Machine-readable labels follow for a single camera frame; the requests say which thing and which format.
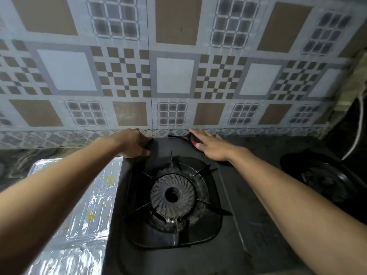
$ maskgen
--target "hand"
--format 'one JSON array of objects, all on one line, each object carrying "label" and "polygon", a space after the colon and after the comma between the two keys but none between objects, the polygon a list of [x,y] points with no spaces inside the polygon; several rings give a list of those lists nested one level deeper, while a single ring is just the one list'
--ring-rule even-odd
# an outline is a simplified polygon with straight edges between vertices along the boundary
[{"label": "hand", "polygon": [[195,147],[215,161],[229,161],[234,151],[245,149],[223,140],[218,134],[213,137],[209,132],[203,129],[197,130],[191,128],[190,132],[203,142],[202,144],[197,143]]},{"label": "hand", "polygon": [[145,137],[138,128],[125,129],[110,136],[105,137],[116,146],[116,153],[126,158],[134,158],[139,156],[149,156],[150,151],[142,147],[153,139],[152,137]]}]

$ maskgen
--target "grid pattern tile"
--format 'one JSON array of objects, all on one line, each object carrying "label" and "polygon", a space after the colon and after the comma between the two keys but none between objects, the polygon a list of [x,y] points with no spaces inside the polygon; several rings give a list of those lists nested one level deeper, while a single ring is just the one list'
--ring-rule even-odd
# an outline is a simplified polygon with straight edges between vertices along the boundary
[{"label": "grid pattern tile", "polygon": [[297,113],[289,121],[290,124],[306,124],[315,112],[319,110],[319,106],[302,105],[298,108]]},{"label": "grid pattern tile", "polygon": [[187,103],[158,103],[159,125],[184,125]]},{"label": "grid pattern tile", "polygon": [[326,65],[314,61],[289,61],[268,99],[301,100]]},{"label": "grid pattern tile", "polygon": [[306,41],[302,52],[316,55],[327,54],[351,19],[350,15],[333,11],[325,12],[310,38]]},{"label": "grid pattern tile", "polygon": [[102,106],[98,101],[67,101],[74,122],[79,126],[107,125]]},{"label": "grid pattern tile", "polygon": [[237,103],[233,108],[228,124],[249,124],[258,108],[259,104]]},{"label": "grid pattern tile", "polygon": [[87,0],[87,4],[97,36],[140,39],[137,0]]},{"label": "grid pattern tile", "polygon": [[14,126],[2,112],[0,112],[0,126]]},{"label": "grid pattern tile", "polygon": [[258,0],[218,0],[211,46],[242,49],[258,7]]}]

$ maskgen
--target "burner cap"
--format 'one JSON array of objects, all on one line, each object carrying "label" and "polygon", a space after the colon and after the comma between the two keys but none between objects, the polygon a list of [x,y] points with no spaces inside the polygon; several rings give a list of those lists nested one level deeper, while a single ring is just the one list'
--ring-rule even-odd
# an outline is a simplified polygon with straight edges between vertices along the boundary
[{"label": "burner cap", "polygon": [[194,207],[195,188],[182,175],[164,175],[153,184],[150,201],[155,211],[164,218],[181,218]]}]

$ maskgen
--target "tiled wall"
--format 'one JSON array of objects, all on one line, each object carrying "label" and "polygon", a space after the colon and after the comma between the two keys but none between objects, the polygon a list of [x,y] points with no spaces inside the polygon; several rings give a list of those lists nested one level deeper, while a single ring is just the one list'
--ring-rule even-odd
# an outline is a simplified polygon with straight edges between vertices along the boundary
[{"label": "tiled wall", "polygon": [[343,0],[1,0],[0,148],[320,130],[366,18]]}]

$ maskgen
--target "aluminum foil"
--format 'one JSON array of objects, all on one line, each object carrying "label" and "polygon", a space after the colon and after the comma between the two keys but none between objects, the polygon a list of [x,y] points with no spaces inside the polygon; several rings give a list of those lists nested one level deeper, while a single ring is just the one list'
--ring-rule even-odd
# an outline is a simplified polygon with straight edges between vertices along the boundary
[{"label": "aluminum foil", "polygon": [[[39,160],[28,175],[59,160]],[[122,161],[115,157],[101,171],[25,274],[101,274]]]}]

